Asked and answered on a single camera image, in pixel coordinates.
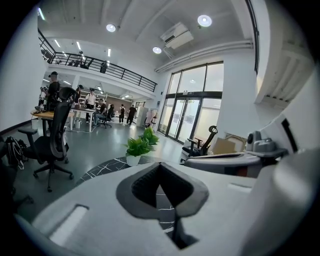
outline black cap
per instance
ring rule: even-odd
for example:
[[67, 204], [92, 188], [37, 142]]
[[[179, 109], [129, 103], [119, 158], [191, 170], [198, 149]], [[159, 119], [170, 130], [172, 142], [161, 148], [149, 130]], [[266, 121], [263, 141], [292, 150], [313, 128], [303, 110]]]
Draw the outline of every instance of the black cap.
[[52, 75], [58, 75], [58, 73], [56, 72], [56, 71], [53, 71], [50, 75], [49, 75], [49, 77], [51, 77]]

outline baseboard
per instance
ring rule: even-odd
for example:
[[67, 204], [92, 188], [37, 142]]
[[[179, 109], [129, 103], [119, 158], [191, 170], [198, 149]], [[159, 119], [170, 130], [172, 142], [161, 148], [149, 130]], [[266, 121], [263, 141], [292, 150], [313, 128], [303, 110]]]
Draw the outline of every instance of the baseboard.
[[4, 134], [7, 134], [7, 133], [11, 132], [12, 130], [17, 129], [17, 128], [21, 127], [21, 126], [27, 125], [29, 123], [31, 123], [31, 120], [28, 120], [28, 121], [25, 121], [25, 122], [21, 122], [21, 123], [18, 123], [18, 124], [14, 125], [14, 126], [11, 126], [11, 127], [7, 128], [7, 129], [4, 129], [4, 130], [0, 131], [0, 136], [2, 136]]

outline black metal railing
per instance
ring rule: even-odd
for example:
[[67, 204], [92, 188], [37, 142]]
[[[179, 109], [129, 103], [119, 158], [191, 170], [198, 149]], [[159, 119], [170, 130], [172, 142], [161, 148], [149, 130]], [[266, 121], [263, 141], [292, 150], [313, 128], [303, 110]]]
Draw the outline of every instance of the black metal railing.
[[252, 22], [253, 27], [253, 33], [254, 33], [254, 49], [255, 49], [255, 63], [254, 63], [254, 71], [258, 74], [259, 69], [259, 57], [260, 57], [260, 36], [259, 36], [259, 30], [256, 20], [256, 15], [254, 8], [252, 6], [251, 0], [245, 0], [246, 5], [248, 7], [250, 18]]
[[40, 40], [39, 42], [42, 56], [50, 64], [66, 65], [97, 71], [127, 81], [151, 92], [155, 91], [157, 83], [144, 76], [141, 76], [121, 66], [108, 63], [106, 60], [74, 53], [56, 52], [39, 29], [38, 37]]

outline air conditioner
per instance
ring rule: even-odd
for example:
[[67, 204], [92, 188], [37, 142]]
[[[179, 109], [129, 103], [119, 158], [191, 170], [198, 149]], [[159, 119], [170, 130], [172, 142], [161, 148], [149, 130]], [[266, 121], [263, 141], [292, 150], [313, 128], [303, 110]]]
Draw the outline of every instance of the air conditioner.
[[176, 49], [194, 39], [190, 31], [181, 22], [166, 31], [161, 39], [167, 48]]

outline chair backrest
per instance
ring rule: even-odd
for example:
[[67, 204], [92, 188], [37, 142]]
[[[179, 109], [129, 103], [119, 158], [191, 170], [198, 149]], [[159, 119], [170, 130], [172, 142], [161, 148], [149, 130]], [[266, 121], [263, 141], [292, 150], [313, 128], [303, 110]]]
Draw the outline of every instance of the chair backrest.
[[212, 141], [212, 139], [214, 138], [214, 136], [218, 133], [218, 129], [215, 125], [212, 125], [209, 127], [209, 132], [210, 132], [209, 138], [206, 140], [206, 142], [202, 145], [202, 147], [200, 149], [201, 156], [205, 156], [207, 154], [209, 144]]
[[64, 87], [59, 92], [59, 102], [53, 115], [52, 128], [50, 132], [50, 149], [51, 153], [59, 160], [67, 155], [66, 145], [64, 142], [64, 127], [77, 92], [69, 87]]

